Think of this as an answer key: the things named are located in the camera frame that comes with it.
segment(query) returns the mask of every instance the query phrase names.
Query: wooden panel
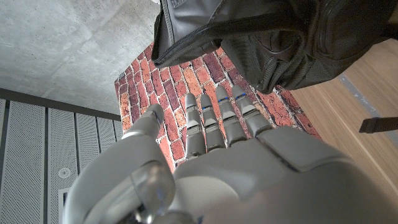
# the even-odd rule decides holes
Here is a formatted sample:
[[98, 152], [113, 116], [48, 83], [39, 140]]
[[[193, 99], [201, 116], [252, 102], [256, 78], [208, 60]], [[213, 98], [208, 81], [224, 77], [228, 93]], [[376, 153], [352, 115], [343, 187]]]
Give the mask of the wooden panel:
[[397, 40], [374, 45], [344, 74], [381, 116], [398, 116]]
[[370, 114], [339, 79], [292, 94], [322, 139], [352, 157], [398, 206], [398, 147], [385, 133], [358, 133]]

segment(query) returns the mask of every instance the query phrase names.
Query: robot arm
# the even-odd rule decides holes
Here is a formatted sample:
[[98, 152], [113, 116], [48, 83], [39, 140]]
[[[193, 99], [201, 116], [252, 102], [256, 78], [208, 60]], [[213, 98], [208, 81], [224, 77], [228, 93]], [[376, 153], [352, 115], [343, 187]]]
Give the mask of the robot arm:
[[189, 93], [188, 160], [171, 174], [155, 143], [163, 109], [152, 105], [80, 174], [63, 222], [397, 223], [397, 208], [350, 159], [302, 131], [273, 129], [240, 87], [232, 92], [251, 139], [222, 86], [226, 144], [209, 96], [202, 124]]

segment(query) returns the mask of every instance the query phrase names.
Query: gray wall panel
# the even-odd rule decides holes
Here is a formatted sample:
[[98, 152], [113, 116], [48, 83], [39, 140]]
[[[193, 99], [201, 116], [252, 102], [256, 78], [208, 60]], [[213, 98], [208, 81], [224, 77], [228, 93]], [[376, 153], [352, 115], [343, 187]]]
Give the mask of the gray wall panel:
[[76, 114], [80, 172], [100, 154], [95, 117]]
[[0, 193], [0, 223], [42, 223], [45, 108], [11, 102]]
[[116, 142], [114, 138], [113, 122], [110, 119], [97, 118], [98, 120], [98, 132], [99, 132], [99, 143], [101, 152], [105, 151], [113, 143]]
[[121, 121], [113, 121], [114, 131], [116, 133], [117, 141], [120, 140], [123, 136], [123, 127]]
[[48, 223], [58, 223], [58, 190], [77, 177], [75, 118], [72, 112], [49, 109]]

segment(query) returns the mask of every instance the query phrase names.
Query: concrete wall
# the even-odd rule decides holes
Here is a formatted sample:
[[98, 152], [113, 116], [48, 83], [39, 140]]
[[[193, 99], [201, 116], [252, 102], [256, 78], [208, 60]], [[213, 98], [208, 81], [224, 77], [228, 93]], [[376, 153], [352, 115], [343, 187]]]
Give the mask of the concrete wall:
[[153, 41], [148, 0], [2, 1], [0, 88], [119, 114], [113, 81]]

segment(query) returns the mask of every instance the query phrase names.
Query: black strap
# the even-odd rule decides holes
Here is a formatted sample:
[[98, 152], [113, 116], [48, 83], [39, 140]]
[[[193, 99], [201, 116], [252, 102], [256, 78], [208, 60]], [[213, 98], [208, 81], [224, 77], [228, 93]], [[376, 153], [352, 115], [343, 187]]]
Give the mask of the black strap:
[[396, 118], [370, 118], [362, 122], [359, 133], [378, 133], [383, 131], [398, 130], [398, 117]]

